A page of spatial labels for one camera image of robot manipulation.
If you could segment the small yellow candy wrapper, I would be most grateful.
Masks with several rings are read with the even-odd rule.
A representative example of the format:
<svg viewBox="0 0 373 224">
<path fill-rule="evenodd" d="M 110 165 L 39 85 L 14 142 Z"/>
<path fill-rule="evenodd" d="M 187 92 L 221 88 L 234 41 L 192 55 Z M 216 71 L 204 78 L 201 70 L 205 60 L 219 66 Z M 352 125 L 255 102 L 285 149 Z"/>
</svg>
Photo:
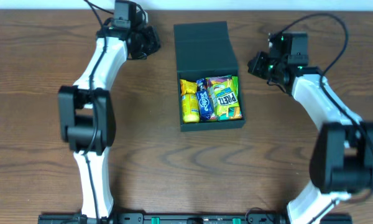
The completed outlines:
<svg viewBox="0 0 373 224">
<path fill-rule="evenodd" d="M 190 82 L 184 79 L 180 80 L 181 95 L 195 94 L 198 91 L 196 82 Z"/>
</svg>

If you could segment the blue Dairy Milk chocolate bar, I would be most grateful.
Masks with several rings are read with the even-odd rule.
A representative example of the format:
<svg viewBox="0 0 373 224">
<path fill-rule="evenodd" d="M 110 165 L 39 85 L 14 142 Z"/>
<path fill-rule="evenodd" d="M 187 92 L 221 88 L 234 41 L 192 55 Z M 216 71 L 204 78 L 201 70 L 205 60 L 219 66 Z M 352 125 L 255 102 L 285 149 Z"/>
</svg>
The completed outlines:
<svg viewBox="0 0 373 224">
<path fill-rule="evenodd" d="M 207 90 L 207 81 L 205 78 L 198 79 L 196 81 L 197 91 Z"/>
</svg>

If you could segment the yellow candy tube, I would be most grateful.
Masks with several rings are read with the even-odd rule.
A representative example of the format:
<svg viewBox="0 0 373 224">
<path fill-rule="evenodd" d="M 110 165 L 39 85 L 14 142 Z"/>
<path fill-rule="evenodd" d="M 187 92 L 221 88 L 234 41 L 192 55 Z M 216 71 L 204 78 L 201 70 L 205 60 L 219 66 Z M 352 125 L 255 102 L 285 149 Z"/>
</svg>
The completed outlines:
<svg viewBox="0 0 373 224">
<path fill-rule="evenodd" d="M 184 123 L 198 123 L 200 121 L 200 110 L 195 94 L 182 96 L 182 119 Z"/>
</svg>

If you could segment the blue Eclipse mints tin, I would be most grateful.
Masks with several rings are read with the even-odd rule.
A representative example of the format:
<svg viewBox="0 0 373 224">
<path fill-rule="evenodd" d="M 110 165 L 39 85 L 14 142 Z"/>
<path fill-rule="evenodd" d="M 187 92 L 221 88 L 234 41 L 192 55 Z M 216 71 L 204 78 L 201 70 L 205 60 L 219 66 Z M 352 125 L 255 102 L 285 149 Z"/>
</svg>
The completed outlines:
<svg viewBox="0 0 373 224">
<path fill-rule="evenodd" d="M 196 98 L 200 110 L 200 120 L 211 121 L 216 119 L 208 92 L 206 90 L 198 91 L 196 92 Z"/>
</svg>

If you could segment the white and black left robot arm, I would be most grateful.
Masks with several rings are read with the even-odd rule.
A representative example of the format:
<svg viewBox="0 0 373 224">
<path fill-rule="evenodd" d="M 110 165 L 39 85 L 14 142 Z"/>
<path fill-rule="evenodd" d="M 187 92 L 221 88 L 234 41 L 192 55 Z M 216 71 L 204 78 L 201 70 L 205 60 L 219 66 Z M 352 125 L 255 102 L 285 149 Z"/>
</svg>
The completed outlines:
<svg viewBox="0 0 373 224">
<path fill-rule="evenodd" d="M 104 26 L 97 32 L 94 54 L 81 77 L 58 91 L 60 132 L 78 165 L 83 193 L 81 212 L 67 223 L 112 223 L 114 199 L 108 157 L 116 135 L 110 89 L 128 60 L 144 60 L 158 51 L 153 26 L 125 30 Z"/>
</svg>

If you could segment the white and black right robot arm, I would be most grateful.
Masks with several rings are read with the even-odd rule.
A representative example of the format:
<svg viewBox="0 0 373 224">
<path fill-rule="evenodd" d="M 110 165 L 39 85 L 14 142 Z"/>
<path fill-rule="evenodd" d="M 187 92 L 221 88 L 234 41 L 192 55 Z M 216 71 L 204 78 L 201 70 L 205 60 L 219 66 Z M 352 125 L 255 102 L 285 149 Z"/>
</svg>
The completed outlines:
<svg viewBox="0 0 373 224">
<path fill-rule="evenodd" d="M 248 62 L 248 72 L 276 85 L 299 102 L 318 128 L 310 181 L 274 223 L 341 223 L 328 213 L 363 190 L 373 194 L 373 121 L 351 111 L 318 67 L 290 63 L 290 56 L 265 52 Z"/>
</svg>

